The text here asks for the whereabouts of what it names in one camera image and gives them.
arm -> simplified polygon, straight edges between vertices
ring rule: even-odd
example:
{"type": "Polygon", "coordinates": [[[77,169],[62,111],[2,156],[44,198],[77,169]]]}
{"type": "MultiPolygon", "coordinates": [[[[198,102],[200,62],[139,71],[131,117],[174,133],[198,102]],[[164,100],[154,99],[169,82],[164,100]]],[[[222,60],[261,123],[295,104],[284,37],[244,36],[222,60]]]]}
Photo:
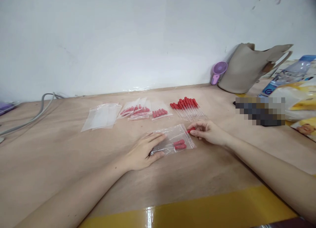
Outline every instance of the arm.
{"type": "Polygon", "coordinates": [[[122,175],[129,170],[144,169],[164,156],[163,152],[148,155],[165,138],[161,133],[146,134],[129,153],[61,190],[16,227],[77,227],[122,175]]]}
{"type": "Polygon", "coordinates": [[[306,220],[316,224],[316,178],[259,148],[235,138],[212,121],[199,121],[190,133],[230,148],[273,191],[306,220]]]}

person's left hand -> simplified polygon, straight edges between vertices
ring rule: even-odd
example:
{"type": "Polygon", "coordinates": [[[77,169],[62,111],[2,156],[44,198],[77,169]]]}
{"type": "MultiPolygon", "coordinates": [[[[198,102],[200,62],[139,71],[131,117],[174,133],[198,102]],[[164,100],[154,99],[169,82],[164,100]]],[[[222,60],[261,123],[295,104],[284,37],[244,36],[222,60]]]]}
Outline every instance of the person's left hand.
{"type": "Polygon", "coordinates": [[[126,161],[130,170],[141,170],[150,166],[153,162],[162,158],[163,152],[156,152],[148,156],[154,146],[157,146],[166,138],[162,133],[147,133],[140,138],[132,147],[129,153],[126,154],[126,161]]]}

gray cable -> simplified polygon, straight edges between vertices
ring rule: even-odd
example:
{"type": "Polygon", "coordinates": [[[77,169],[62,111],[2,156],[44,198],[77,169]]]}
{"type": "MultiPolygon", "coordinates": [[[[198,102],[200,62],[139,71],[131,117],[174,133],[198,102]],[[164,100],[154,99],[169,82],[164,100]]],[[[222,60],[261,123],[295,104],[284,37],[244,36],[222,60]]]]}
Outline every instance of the gray cable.
{"type": "Polygon", "coordinates": [[[20,129],[20,128],[22,128],[22,127],[24,127],[24,126],[26,126],[26,125],[28,125],[28,124],[30,124],[30,123],[33,123],[35,120],[37,120],[39,117],[41,117],[41,116],[43,115],[43,113],[48,109],[48,107],[49,107],[50,104],[52,103],[53,99],[54,99],[54,98],[57,98],[57,99],[58,99],[58,97],[63,98],[63,97],[60,96],[60,95],[56,95],[55,92],[44,94],[44,95],[42,96],[42,101],[41,101],[41,105],[40,105],[40,111],[39,111],[39,113],[38,113],[34,118],[32,118],[32,119],[31,119],[30,121],[28,121],[27,123],[24,123],[24,124],[22,124],[22,125],[19,125],[19,126],[16,126],[16,127],[14,127],[14,128],[8,129],[8,130],[6,130],[6,131],[4,131],[4,132],[1,132],[1,133],[0,133],[0,136],[1,136],[1,135],[4,135],[4,134],[7,134],[7,133],[10,133],[10,132],[13,132],[13,131],[15,131],[15,130],[18,130],[18,129],[20,129]],[[45,107],[45,109],[43,110],[43,108],[44,108],[44,98],[45,98],[46,95],[53,95],[53,97],[52,97],[52,99],[50,100],[50,102],[48,103],[48,105],[45,107]]]}

bottle cap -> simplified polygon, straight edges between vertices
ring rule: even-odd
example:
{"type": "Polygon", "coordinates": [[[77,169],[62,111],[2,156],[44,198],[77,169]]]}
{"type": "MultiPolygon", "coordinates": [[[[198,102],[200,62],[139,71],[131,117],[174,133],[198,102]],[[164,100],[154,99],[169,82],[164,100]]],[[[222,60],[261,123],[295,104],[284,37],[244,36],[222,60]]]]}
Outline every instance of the bottle cap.
{"type": "Polygon", "coordinates": [[[316,55],[303,55],[303,56],[300,58],[300,61],[312,62],[314,59],[316,59],[316,55]]]}

plastic water bottle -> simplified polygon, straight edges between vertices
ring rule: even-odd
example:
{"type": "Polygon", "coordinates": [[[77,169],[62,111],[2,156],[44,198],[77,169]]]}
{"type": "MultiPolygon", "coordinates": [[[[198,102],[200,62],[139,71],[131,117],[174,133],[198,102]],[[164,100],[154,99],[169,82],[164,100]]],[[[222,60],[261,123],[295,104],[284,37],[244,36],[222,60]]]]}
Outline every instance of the plastic water bottle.
{"type": "Polygon", "coordinates": [[[268,97],[278,86],[299,82],[303,80],[309,70],[310,62],[316,55],[303,55],[299,61],[282,70],[275,78],[263,89],[258,97],[268,97]]]}

